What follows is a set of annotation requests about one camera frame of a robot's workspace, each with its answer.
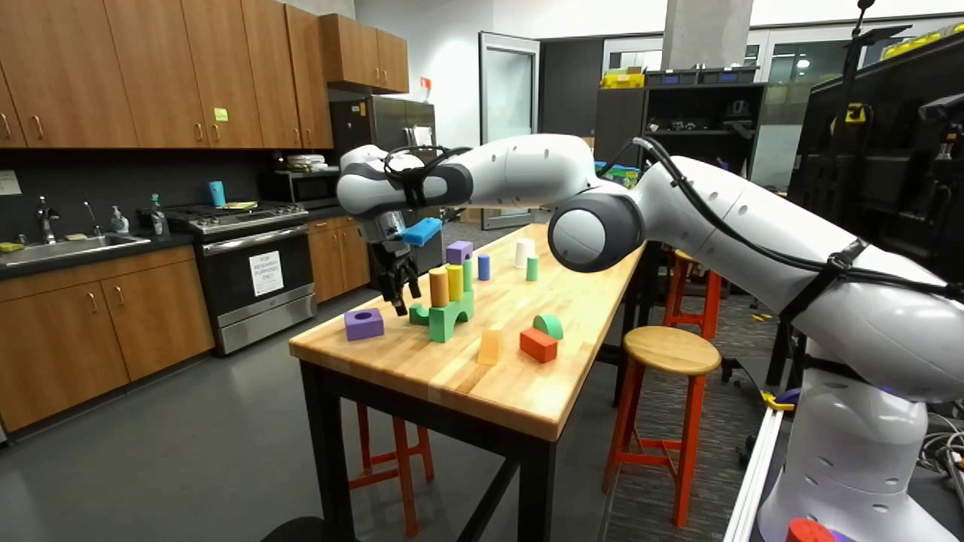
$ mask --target oven door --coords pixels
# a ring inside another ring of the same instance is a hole
[[[313,317],[306,227],[281,227],[199,248],[221,352]]]

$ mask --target stove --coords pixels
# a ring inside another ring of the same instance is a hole
[[[313,320],[311,214],[302,203],[170,203],[162,210],[173,233],[196,242],[221,356]]]
[[[162,210],[173,222],[173,233],[191,233],[203,238],[244,235],[306,221],[306,209],[299,200],[261,200],[253,209],[170,203]]]

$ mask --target wooden stool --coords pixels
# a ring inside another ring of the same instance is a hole
[[[626,466],[626,464],[667,466],[675,476],[675,527],[683,527],[690,515],[690,490],[693,490],[697,455],[698,455],[698,412],[704,397],[704,373],[720,366],[720,352],[704,336],[683,328],[668,328],[668,325],[632,328],[624,340],[624,348],[626,348],[626,378],[622,389],[622,406],[616,416],[603,490],[607,494],[611,490],[618,466]],[[641,440],[637,432],[637,410],[638,410],[638,389],[641,389],[644,366],[690,377],[681,440]]]
[[[420,515],[415,515],[415,496],[413,496],[413,469],[411,457],[422,455],[422,469],[425,481],[433,478],[433,457],[432,457],[432,440],[427,431],[420,423],[420,440],[411,446],[405,419],[392,416],[392,432],[396,432],[396,447],[374,455],[371,452],[371,423],[369,423],[369,406],[357,402],[359,410],[359,435],[363,435],[363,476],[351,481],[351,488],[369,488],[385,478],[399,476],[402,485],[402,507],[405,507],[405,534],[415,536],[420,534]]]
[[[667,313],[662,325],[697,325],[701,336],[713,340],[718,336],[718,317],[720,317],[720,296],[723,296],[723,277],[713,270],[704,270],[704,292],[701,292],[701,310],[698,313],[683,313],[683,292],[686,281],[693,275],[693,257],[683,249],[672,249],[672,281],[667,292]]]

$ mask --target microwave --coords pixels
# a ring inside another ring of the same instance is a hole
[[[306,210],[333,209],[336,168],[272,172],[260,177],[260,196],[269,200],[302,200]]]

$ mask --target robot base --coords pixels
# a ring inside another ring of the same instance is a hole
[[[954,542],[906,494],[925,431],[925,402],[807,369],[784,472],[760,509],[761,539],[784,542],[792,518],[813,518],[851,539]]]

